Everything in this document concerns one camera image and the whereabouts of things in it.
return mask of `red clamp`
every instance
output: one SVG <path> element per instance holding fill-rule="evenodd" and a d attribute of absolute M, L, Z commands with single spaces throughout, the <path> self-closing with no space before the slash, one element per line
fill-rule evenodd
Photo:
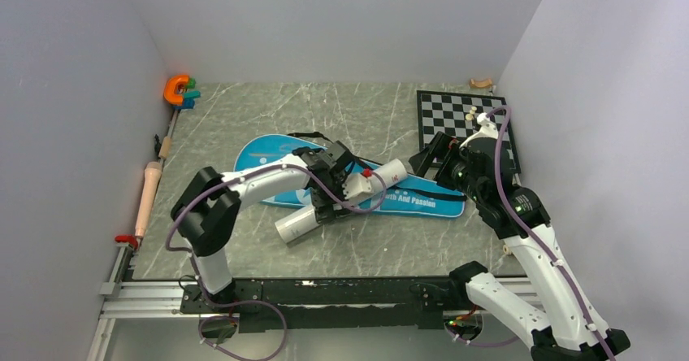
<path fill-rule="evenodd" d="M 139 250 L 139 241 L 134 235 L 118 235 L 115 237 L 115 241 L 118 243 L 129 243 L 134 251 Z"/>

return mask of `small beige object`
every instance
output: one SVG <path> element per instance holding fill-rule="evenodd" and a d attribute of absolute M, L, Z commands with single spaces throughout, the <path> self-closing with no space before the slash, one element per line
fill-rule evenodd
<path fill-rule="evenodd" d="M 493 81 L 488 78 L 484 80 L 476 80 L 476 79 L 471 79 L 469 80 L 469 87 L 472 89 L 487 89 L 489 87 L 493 86 Z"/>
<path fill-rule="evenodd" d="M 158 157 L 160 159 L 167 159 L 170 154 L 170 145 L 172 144 L 172 139 L 169 136 L 165 136 L 160 145 L 160 151 L 158 152 Z"/>

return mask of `peach-colored cylinder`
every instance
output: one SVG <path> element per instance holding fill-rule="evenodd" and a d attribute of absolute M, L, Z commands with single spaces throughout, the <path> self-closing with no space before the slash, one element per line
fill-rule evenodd
<path fill-rule="evenodd" d="M 150 212 L 153 210 L 153 200 L 155 191 L 158 189 L 158 182 L 162 168 L 158 162 L 150 162 L 144 170 L 144 191 L 141 192 L 141 203 L 139 204 L 139 215 L 136 217 L 134 236 L 143 238 L 149 226 Z"/>
<path fill-rule="evenodd" d="M 165 136 L 160 145 L 160 151 L 158 152 L 158 157 L 160 159 L 167 159 L 170 154 L 170 144 L 172 144 L 172 139 L 169 136 Z"/>

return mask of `white panel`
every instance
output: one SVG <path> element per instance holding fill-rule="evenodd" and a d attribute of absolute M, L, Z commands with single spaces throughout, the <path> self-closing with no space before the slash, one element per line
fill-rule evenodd
<path fill-rule="evenodd" d="M 0 0 L 3 361 L 86 358 L 166 78 L 128 0 Z"/>
<path fill-rule="evenodd" d="M 265 168 L 269 165 L 276 164 L 289 164 L 294 166 L 299 166 L 301 168 L 306 168 L 306 163 L 301 160 L 300 157 L 292 154 L 285 155 L 274 162 L 268 164 L 247 168 L 240 172 L 224 172 L 223 181 L 227 182 L 229 180 L 235 179 L 238 176 L 245 176 L 251 172 L 257 171 L 261 168 Z M 239 194 L 241 200 L 240 211 L 252 206 L 253 204 L 264 200 L 266 198 L 273 197 L 277 194 L 289 192 L 293 190 L 304 189 L 306 184 L 309 182 L 310 177 L 304 172 L 301 172 L 294 168 L 280 168 L 277 170 L 272 170 L 265 172 L 258 176 L 251 177 L 246 181 L 233 185 L 230 189 L 236 191 Z"/>
<path fill-rule="evenodd" d="M 540 0 L 133 0 L 202 81 L 497 79 Z"/>
<path fill-rule="evenodd" d="M 689 0 L 543 0 L 498 84 L 543 199 L 620 360 L 689 351 Z"/>

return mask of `orange object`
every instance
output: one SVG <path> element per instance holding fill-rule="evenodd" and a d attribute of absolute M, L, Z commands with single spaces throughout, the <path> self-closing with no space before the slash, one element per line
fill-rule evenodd
<path fill-rule="evenodd" d="M 469 87 L 472 89 L 487 89 L 491 86 L 493 86 L 493 81 L 490 78 L 486 80 L 469 80 Z"/>
<path fill-rule="evenodd" d="M 165 85 L 165 91 L 162 93 L 165 100 L 172 105 L 181 107 L 184 103 L 184 95 L 182 95 L 182 92 L 188 83 L 189 75 L 186 74 L 170 78 Z"/>

